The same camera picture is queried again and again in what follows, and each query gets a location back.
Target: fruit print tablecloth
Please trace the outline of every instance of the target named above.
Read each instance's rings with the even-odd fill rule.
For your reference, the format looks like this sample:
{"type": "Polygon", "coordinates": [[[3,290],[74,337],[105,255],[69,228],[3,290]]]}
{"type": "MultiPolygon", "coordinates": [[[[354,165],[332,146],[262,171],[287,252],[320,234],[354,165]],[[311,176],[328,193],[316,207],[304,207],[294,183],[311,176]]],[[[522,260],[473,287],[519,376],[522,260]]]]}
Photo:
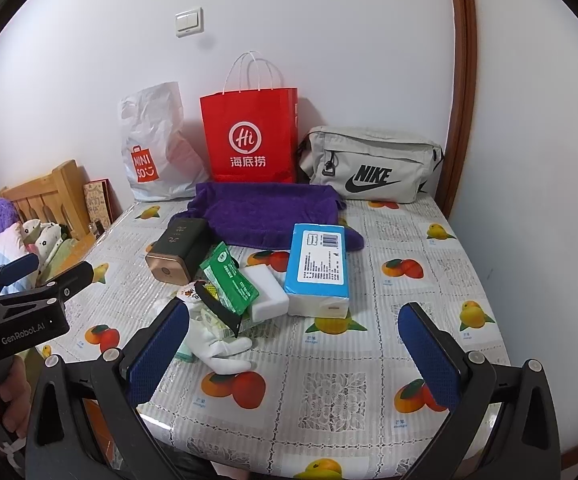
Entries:
{"type": "MultiPolygon", "coordinates": [[[[69,333],[48,343],[67,361],[123,346],[178,289],[157,282],[146,247],[185,202],[136,204],[86,258],[96,282],[67,302],[69,333]]],[[[174,360],[139,407],[154,436],[179,449],[288,478],[380,478],[406,472],[447,411],[435,404],[396,329],[400,307],[419,302],[465,350],[508,364],[494,313],[450,225],[425,196],[412,204],[349,201],[341,222],[364,236],[348,253],[350,315],[282,316],[250,329],[238,357],[252,372],[215,377],[201,362],[174,360]]],[[[284,254],[230,248],[241,265],[266,262],[282,280],[284,254]]],[[[470,450],[486,441],[490,413],[470,450]]]]}

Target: wooden headboard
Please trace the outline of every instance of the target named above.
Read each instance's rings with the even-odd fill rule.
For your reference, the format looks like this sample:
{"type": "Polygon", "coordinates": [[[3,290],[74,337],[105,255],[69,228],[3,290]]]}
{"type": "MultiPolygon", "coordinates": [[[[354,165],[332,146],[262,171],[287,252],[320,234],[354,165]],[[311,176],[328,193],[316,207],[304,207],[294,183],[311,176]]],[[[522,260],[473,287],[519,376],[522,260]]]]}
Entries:
{"type": "Polygon", "coordinates": [[[89,232],[84,184],[75,160],[59,165],[50,174],[15,187],[3,187],[0,197],[11,200],[22,222],[39,218],[43,222],[67,225],[71,236],[82,240],[89,232]]]}

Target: white glove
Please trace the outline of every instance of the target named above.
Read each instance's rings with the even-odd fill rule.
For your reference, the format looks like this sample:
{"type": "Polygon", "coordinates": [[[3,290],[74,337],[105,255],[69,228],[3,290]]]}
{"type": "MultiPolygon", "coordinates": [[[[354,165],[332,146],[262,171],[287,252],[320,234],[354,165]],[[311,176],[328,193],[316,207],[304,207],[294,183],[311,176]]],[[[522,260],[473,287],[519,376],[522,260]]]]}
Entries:
{"type": "Polygon", "coordinates": [[[225,358],[251,348],[248,337],[219,341],[200,321],[189,319],[189,332],[183,343],[218,375],[239,374],[251,370],[251,362],[225,358]]]}

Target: book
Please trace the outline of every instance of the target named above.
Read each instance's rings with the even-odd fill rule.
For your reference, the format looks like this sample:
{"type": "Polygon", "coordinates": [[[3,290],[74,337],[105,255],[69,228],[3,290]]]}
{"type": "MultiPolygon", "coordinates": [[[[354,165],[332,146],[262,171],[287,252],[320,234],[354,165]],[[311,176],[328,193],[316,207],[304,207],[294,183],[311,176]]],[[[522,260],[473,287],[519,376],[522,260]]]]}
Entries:
{"type": "Polygon", "coordinates": [[[109,180],[93,180],[87,182],[83,188],[85,192],[86,209],[92,222],[99,220],[107,230],[114,221],[109,196],[109,180]]]}

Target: purple towel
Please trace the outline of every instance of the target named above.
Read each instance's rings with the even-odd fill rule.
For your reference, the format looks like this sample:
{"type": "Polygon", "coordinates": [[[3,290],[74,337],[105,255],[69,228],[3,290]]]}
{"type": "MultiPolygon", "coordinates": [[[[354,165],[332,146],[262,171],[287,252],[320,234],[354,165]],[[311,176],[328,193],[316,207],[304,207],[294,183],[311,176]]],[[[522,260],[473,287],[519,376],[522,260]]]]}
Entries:
{"type": "MultiPolygon", "coordinates": [[[[225,243],[257,249],[290,249],[295,224],[338,225],[338,210],[346,207],[331,186],[205,182],[195,193],[173,218],[204,218],[225,243]]],[[[364,247],[360,233],[344,232],[348,251],[364,247]]]]}

